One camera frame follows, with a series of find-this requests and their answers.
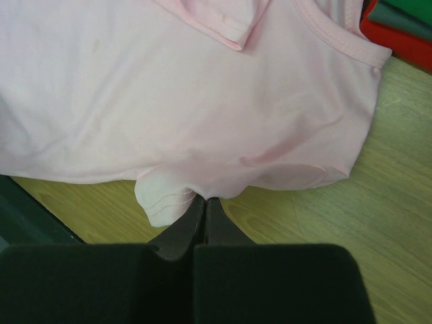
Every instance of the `folded cloth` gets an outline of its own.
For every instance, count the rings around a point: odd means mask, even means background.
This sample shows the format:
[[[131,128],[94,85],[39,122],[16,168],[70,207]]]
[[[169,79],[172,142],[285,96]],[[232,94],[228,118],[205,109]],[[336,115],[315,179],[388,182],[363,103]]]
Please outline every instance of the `folded cloth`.
[[[431,0],[385,0],[385,2],[432,26]]]
[[[367,17],[372,22],[378,22],[432,42],[432,26],[384,0],[378,0]]]
[[[154,0],[197,30],[239,51],[269,0]]]
[[[370,21],[368,16],[376,4],[377,0],[372,0],[364,12],[360,23],[364,35],[374,43],[389,47],[397,56],[432,71],[432,42]]]

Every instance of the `stain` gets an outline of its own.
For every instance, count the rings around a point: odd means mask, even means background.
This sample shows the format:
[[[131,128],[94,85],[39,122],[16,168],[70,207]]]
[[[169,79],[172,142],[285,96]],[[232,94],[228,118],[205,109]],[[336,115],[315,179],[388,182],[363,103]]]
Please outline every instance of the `stain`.
[[[100,42],[99,39],[97,39],[97,40],[94,41],[94,43],[93,43],[93,53],[97,52],[100,44],[101,44],[101,42]]]

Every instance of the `black foam pad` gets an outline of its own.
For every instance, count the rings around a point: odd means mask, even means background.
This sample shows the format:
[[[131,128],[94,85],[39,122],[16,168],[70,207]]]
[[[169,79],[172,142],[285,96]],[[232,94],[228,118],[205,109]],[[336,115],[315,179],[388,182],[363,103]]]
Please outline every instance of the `black foam pad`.
[[[190,264],[145,244],[12,246],[0,254],[0,323],[191,323]]]
[[[197,246],[195,323],[349,323],[375,318],[350,253],[333,245]]]

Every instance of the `stitching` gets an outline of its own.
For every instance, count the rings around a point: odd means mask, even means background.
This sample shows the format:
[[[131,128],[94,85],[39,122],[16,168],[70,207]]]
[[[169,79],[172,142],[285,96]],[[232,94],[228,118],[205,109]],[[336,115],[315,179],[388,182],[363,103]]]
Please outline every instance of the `stitching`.
[[[184,201],[184,202],[181,202],[180,204],[174,204],[174,205],[166,205],[166,206],[164,206],[162,209],[159,209],[156,213],[154,213],[153,215],[151,215],[151,216],[148,216],[147,215],[147,217],[148,218],[153,218],[154,216],[156,216],[157,214],[159,214],[163,209],[165,209],[165,208],[168,208],[168,207],[176,207],[176,206],[182,206],[182,205],[184,205],[184,204],[187,204],[187,203],[189,203],[190,201],[192,201],[193,199],[195,198],[195,196],[193,196],[191,199],[188,199],[188,200],[186,200],[186,201]]]
[[[231,25],[231,24],[229,24],[228,23],[228,21],[226,21],[225,19],[224,19],[224,17],[225,17],[225,15],[223,14],[223,13],[221,13],[219,10],[216,10],[216,9],[214,9],[214,8],[212,8],[211,6],[206,6],[206,5],[204,5],[203,6],[205,9],[209,9],[209,10],[206,10],[206,12],[207,12],[207,14],[209,14],[209,16],[210,16],[210,18],[212,19],[212,20],[216,20],[219,24],[222,24],[222,25],[226,25],[226,26],[228,26],[228,27],[230,27],[230,28],[233,28],[233,29],[235,29],[235,30],[237,30],[237,31],[239,31],[239,32],[246,32],[247,30],[248,30],[248,28],[246,27],[246,29],[244,29],[244,28],[237,28],[236,26],[234,26],[234,25]],[[200,24],[202,24],[203,26],[205,26],[205,27],[207,27],[207,28],[209,28],[208,26],[206,26],[205,24],[203,24],[202,22],[199,22]]]
[[[338,37],[332,35],[325,27],[320,25],[316,20],[314,15],[311,15],[311,12],[309,11],[309,8],[306,5],[301,4],[300,1],[294,1],[294,5],[296,8],[300,11],[300,13],[303,11],[307,14],[307,17],[304,17],[303,14],[300,14],[303,21],[309,26],[309,28],[312,29],[312,31],[317,35],[320,36],[321,39],[323,39],[326,43],[331,45],[332,47],[335,47],[335,49],[341,51],[343,54],[348,55],[352,58],[354,58],[357,61],[363,62],[368,65],[372,65],[377,67],[381,66],[385,63],[384,59],[378,58],[375,55],[371,55],[370,53],[359,50],[352,45],[349,45],[347,42],[340,40]],[[371,59],[371,61],[364,61],[361,59],[361,57],[358,57],[357,55],[353,53],[358,53],[361,55],[364,55]]]
[[[191,192],[193,192],[193,190],[189,190],[189,191],[184,192],[184,193],[179,193],[179,192],[177,192],[177,193],[175,193],[175,194],[167,194],[166,196],[163,196],[162,198],[160,198],[160,199],[159,199],[157,202],[155,202],[152,206],[147,207],[147,208],[144,208],[144,209],[145,209],[146,211],[149,210],[149,209],[152,209],[154,206],[156,206],[157,204],[159,204],[163,199],[165,199],[165,198],[167,198],[167,197],[170,197],[170,196],[177,196],[177,195],[185,196],[185,195],[187,195],[187,194],[190,194]]]

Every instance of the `green fabric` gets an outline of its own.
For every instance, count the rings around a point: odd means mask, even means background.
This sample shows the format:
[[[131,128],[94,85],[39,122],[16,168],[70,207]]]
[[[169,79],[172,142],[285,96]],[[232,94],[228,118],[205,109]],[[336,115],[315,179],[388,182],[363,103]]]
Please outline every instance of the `green fabric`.
[[[432,26],[432,0],[385,0],[385,2]]]
[[[384,0],[378,0],[373,11],[368,15],[368,19],[432,41],[432,26]]]

